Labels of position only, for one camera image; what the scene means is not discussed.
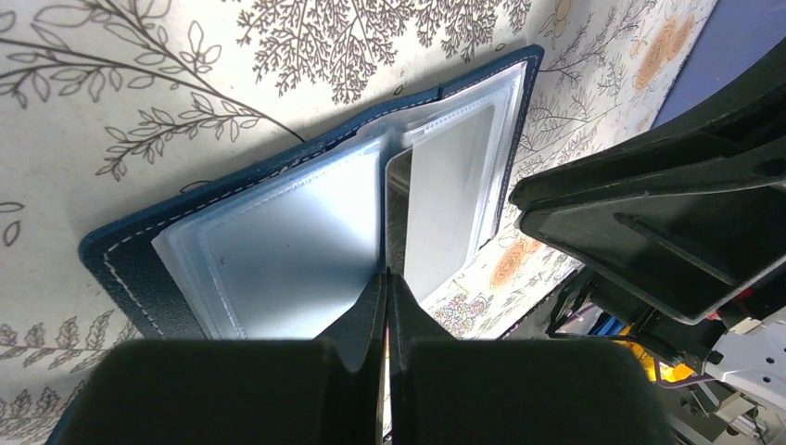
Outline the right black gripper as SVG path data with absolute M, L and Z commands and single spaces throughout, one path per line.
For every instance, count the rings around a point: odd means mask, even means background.
M 526 234 L 587 267 L 546 298 L 546 333 L 619 339 L 686 444 L 785 440 L 785 194 L 600 187 L 518 198 Z M 598 321 L 591 321 L 598 312 Z

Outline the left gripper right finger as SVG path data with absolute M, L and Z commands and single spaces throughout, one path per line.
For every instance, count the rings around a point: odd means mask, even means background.
M 387 279 L 397 444 L 670 444 L 653 385 L 612 340 L 460 340 Z

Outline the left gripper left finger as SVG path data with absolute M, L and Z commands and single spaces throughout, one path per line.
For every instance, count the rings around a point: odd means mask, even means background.
M 310 340 L 135 340 L 57 425 L 61 444 L 378 444 L 387 277 Z

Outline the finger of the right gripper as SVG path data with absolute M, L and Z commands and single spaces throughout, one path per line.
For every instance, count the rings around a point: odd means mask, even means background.
M 785 43 L 675 119 L 591 156 L 519 181 L 509 202 L 531 202 L 718 157 L 731 157 L 785 134 Z

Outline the blue leather card holder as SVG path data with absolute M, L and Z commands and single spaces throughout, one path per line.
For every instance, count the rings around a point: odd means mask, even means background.
M 139 340 L 310 340 L 373 276 L 394 274 L 386 165 L 411 149 L 405 268 L 397 275 L 421 307 L 424 294 L 497 233 L 543 55 L 533 44 L 369 108 L 95 229 L 80 242 L 80 259 Z

